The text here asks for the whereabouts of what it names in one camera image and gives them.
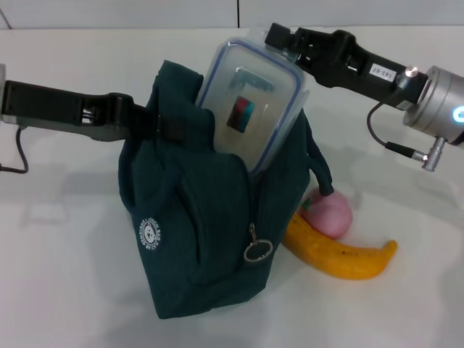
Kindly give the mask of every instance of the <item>teal canvas bag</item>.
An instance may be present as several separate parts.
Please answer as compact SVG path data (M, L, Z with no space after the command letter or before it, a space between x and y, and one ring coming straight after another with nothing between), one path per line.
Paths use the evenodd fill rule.
M157 137L130 138L120 155L120 195L160 318L195 315L258 294L309 170L322 195L334 191L303 111L259 178L250 178L236 155L216 153L214 115L195 105L202 81L165 62L147 105L159 118ZM270 241L272 250L253 244L253 233Z

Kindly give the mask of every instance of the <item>yellow banana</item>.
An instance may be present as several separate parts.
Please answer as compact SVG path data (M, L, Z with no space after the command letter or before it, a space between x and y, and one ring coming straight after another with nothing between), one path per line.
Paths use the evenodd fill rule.
M398 248L393 240L382 249L341 244L317 232L297 213L293 215L282 243L307 264L334 277L355 280L380 274Z

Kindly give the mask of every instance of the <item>blue indicator light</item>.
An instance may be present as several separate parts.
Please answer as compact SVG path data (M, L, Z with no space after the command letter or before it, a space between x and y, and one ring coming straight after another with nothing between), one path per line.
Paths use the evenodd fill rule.
M457 107L455 111L452 112L452 118L456 122L464 123L464 107Z

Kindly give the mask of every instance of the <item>container lid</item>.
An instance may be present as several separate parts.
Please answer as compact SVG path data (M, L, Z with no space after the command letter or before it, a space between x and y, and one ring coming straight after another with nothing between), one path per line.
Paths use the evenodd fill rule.
M307 97L305 75L278 54L232 38L213 59L197 104L215 115L217 152L234 153L250 174L265 169Z

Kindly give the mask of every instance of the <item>metal ring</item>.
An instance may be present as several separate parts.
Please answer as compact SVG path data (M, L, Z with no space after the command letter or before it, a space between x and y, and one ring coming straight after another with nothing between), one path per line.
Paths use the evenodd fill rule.
M258 257L256 259L250 259L248 257L249 251L253 247L257 246L258 244L267 244L269 246L269 250L266 251L266 253L264 253L263 255L261 255L260 257ZM248 262L263 261L265 258L267 258L270 255L270 253L273 251L273 248L274 248L273 244L270 241L268 241L267 239L258 239L256 241L250 243L250 245L246 247L245 252L244 252L244 259L245 259L245 261L248 261Z

